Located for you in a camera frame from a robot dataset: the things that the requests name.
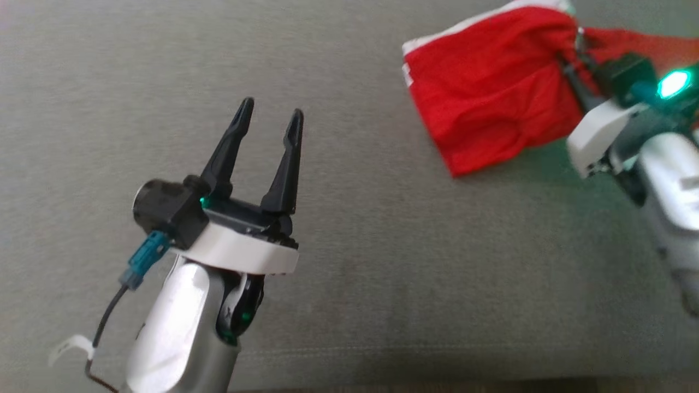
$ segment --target white cable label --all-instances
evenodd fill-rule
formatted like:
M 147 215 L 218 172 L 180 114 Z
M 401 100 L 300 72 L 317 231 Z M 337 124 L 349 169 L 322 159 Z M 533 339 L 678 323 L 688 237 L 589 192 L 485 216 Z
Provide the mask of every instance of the white cable label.
M 94 356 L 94 348 L 92 347 L 92 342 L 85 336 L 76 334 L 73 337 L 62 342 L 48 355 L 48 366 L 53 367 L 59 357 L 61 357 L 67 350 L 71 348 L 80 348 L 87 352 L 87 360 L 92 360 Z

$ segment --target black cable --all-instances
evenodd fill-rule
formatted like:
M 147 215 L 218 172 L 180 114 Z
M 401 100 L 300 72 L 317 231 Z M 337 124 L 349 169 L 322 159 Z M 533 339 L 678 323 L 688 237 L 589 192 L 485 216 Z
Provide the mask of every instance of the black cable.
M 109 320 L 109 315 L 112 314 L 112 311 L 114 311 L 114 307 L 116 307 L 117 303 L 119 303 L 119 300 L 121 300 L 122 296 L 127 292 L 129 287 L 126 285 L 122 285 L 121 288 L 119 288 L 119 292 L 117 292 L 116 295 L 114 295 L 114 298 L 112 299 L 111 302 L 109 302 L 109 306 L 107 306 L 107 309 L 104 310 L 104 314 L 102 315 L 102 319 L 99 321 L 99 325 L 97 326 L 97 331 L 94 334 L 94 339 L 92 340 L 92 347 L 97 348 L 99 345 L 99 341 L 102 339 L 102 333 L 104 332 L 104 327 L 107 325 L 107 321 Z M 113 387 L 109 383 L 107 383 L 105 380 L 103 380 L 100 377 L 92 375 L 90 373 L 90 369 L 92 368 L 92 360 L 88 359 L 87 362 L 85 363 L 85 375 L 92 380 L 93 382 L 105 387 L 107 390 L 109 390 L 112 393 L 119 393 L 119 390 L 117 390 L 116 387 Z

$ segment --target red cloth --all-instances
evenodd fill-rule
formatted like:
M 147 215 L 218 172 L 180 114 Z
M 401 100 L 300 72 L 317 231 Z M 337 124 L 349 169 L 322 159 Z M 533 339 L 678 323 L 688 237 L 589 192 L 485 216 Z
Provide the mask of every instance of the red cloth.
M 556 55 L 575 61 L 576 21 L 527 6 L 489 17 L 405 55 L 417 109 L 453 176 L 567 136 L 582 118 Z M 699 61 L 699 39 L 586 29 L 600 63 L 625 52 L 658 74 Z M 591 76 L 583 78 L 594 88 Z

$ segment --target red fabric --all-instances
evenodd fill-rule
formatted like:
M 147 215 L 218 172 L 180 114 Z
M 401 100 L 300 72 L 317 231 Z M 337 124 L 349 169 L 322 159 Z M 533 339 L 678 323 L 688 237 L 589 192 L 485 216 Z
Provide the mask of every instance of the red fabric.
M 453 176 L 567 136 L 582 118 L 556 55 L 575 61 L 576 21 L 525 7 L 495 15 L 405 56 L 417 109 Z M 649 56 L 659 75 L 699 61 L 699 39 L 586 29 L 598 62 Z M 594 88 L 590 75 L 583 78 Z

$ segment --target green indicator light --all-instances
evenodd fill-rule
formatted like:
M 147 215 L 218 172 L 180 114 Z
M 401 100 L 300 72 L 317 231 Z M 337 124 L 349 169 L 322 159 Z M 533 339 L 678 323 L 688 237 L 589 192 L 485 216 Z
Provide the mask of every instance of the green indicator light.
M 685 90 L 691 84 L 691 74 L 687 71 L 673 71 L 658 84 L 658 95 L 669 99 Z

